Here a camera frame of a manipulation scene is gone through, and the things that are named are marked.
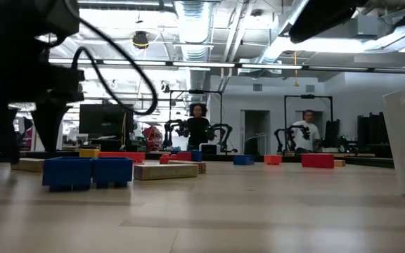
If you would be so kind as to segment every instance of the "floor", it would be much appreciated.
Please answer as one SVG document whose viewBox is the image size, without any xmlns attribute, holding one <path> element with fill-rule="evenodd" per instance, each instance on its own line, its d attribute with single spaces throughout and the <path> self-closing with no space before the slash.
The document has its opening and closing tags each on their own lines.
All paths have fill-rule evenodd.
<svg viewBox="0 0 405 253">
<path fill-rule="evenodd" d="M 405 252 L 392 169 L 234 167 L 129 189 L 49 193 L 0 164 L 0 253 Z"/>
</svg>

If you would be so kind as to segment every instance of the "woman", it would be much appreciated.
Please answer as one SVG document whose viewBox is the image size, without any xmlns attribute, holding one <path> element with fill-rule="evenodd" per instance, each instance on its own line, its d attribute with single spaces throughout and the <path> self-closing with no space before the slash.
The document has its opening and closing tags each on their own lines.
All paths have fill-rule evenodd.
<svg viewBox="0 0 405 253">
<path fill-rule="evenodd" d="M 207 113 L 207 108 L 201 104 L 193 107 L 193 116 L 187 119 L 187 127 L 190 132 L 190 138 L 188 138 L 187 150 L 199 150 L 201 143 L 207 143 L 207 135 L 205 133 L 207 127 L 210 125 L 209 121 L 204 118 Z"/>
</svg>

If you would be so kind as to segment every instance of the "blue box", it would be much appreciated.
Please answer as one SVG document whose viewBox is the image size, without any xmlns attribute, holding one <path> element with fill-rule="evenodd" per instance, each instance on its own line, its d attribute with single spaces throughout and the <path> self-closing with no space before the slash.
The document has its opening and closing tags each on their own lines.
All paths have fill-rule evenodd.
<svg viewBox="0 0 405 253">
<path fill-rule="evenodd" d="M 93 158 L 57 157 L 43 164 L 43 186 L 90 186 Z"/>
<path fill-rule="evenodd" d="M 252 155 L 236 155 L 233 158 L 234 165 L 253 165 L 254 156 Z"/>
<path fill-rule="evenodd" d="M 193 162 L 202 162 L 203 161 L 203 152 L 195 150 L 191 152 L 191 160 Z"/>
<path fill-rule="evenodd" d="M 132 181 L 133 161 L 125 157 L 99 157 L 93 160 L 93 182 L 100 185 L 116 183 L 121 186 Z"/>
</svg>

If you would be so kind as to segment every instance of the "white shirt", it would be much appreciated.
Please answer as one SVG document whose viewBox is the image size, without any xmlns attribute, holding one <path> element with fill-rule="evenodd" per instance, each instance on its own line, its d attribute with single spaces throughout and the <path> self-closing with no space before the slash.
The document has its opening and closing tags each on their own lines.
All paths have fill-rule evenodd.
<svg viewBox="0 0 405 253">
<path fill-rule="evenodd" d="M 295 122 L 293 126 L 304 126 L 309 127 L 310 130 L 310 138 L 306 140 L 302 133 L 301 129 L 292 129 L 295 137 L 293 140 L 296 144 L 295 148 L 305 148 L 307 150 L 313 151 L 314 150 L 314 141 L 320 139 L 320 133 L 318 132 L 318 127 L 316 127 L 312 123 L 307 123 L 304 120 Z"/>
</svg>

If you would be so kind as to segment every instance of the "red box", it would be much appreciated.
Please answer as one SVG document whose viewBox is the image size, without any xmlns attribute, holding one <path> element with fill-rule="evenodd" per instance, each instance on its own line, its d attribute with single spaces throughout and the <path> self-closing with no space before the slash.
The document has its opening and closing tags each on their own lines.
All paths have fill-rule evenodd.
<svg viewBox="0 0 405 253">
<path fill-rule="evenodd" d="M 171 160 L 177 160 L 177 156 L 176 155 L 172 155 L 172 156 L 162 155 L 159 158 L 159 164 L 168 164 L 168 162 Z"/>
<path fill-rule="evenodd" d="M 282 156 L 280 155 L 265 155 L 265 163 L 267 165 L 280 165 Z"/>
<path fill-rule="evenodd" d="M 178 152 L 177 159 L 179 161 L 191 161 L 191 152 Z"/>
<path fill-rule="evenodd" d="M 303 167 L 334 169 L 334 155 L 332 154 L 301 154 Z"/>
<path fill-rule="evenodd" d="M 135 163 L 142 163 L 145 160 L 145 153 L 135 152 L 99 152 L 98 157 L 125 157 L 133 160 Z"/>
</svg>

